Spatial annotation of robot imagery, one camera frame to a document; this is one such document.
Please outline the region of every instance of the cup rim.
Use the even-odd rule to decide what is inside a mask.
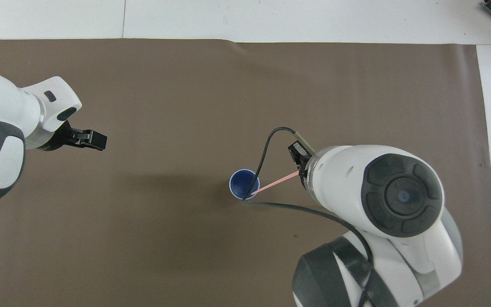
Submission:
[[[253,173],[253,176],[255,176],[255,172],[252,171],[251,169],[247,169],[247,168],[238,169],[237,171],[232,173],[232,175],[230,176],[230,179],[228,179],[228,189],[230,190],[230,194],[232,194],[232,196],[238,198],[239,200],[242,200],[241,197],[236,196],[236,194],[234,194],[234,192],[232,192],[232,187],[230,187],[230,182],[232,181],[232,177],[234,177],[234,175],[236,175],[240,171],[249,171],[250,173]],[[257,177],[257,182],[259,183],[259,188],[260,188],[261,187],[261,179],[259,177]],[[255,196],[256,195],[251,195],[251,197],[246,198],[246,200],[251,200],[251,198],[253,198]]]

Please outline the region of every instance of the brown paper backdrop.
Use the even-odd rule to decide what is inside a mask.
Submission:
[[[462,276],[423,306],[491,306],[491,169],[468,45],[0,41],[19,87],[62,76],[107,150],[31,150],[0,200],[0,307],[292,306],[300,256],[342,235],[228,191],[267,134],[397,146],[430,163],[460,228]],[[277,134],[261,182],[294,170]],[[317,208],[297,179],[260,194]]]

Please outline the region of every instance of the blue cup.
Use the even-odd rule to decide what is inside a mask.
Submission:
[[[228,181],[228,188],[230,189],[230,193],[234,195],[234,197],[241,200],[247,192],[247,189],[253,182],[253,178],[255,177],[255,172],[251,169],[239,169],[230,176],[230,180]],[[261,187],[261,180],[257,177],[257,181],[253,185],[251,192],[259,190]],[[255,197],[255,195],[249,194],[246,200],[251,200],[251,198]]]

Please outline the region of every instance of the pink straw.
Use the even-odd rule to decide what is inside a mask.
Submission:
[[[261,191],[264,191],[264,190],[268,189],[269,187],[273,187],[273,186],[277,185],[278,183],[282,183],[285,180],[291,179],[291,178],[293,178],[295,176],[298,176],[298,171],[295,171],[292,174],[289,174],[289,175],[287,175],[287,176],[285,176],[285,177],[283,177],[281,179],[278,179],[278,180],[274,181],[273,183],[270,183],[269,185],[266,185],[266,186],[260,188],[259,190],[255,191],[255,192],[252,192],[251,195],[255,195],[255,194],[257,194],[257,193],[259,193]]]

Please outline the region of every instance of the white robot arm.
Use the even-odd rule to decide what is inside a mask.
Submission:
[[[67,119],[81,106],[58,76],[23,89],[0,76],[0,198],[22,173],[25,149],[105,148],[106,136],[70,127]]]
[[[299,307],[356,307],[363,291],[365,306],[413,307],[458,278],[461,237],[425,161],[380,145],[290,151],[310,196],[355,226],[374,260],[351,232],[305,254],[293,281]]]

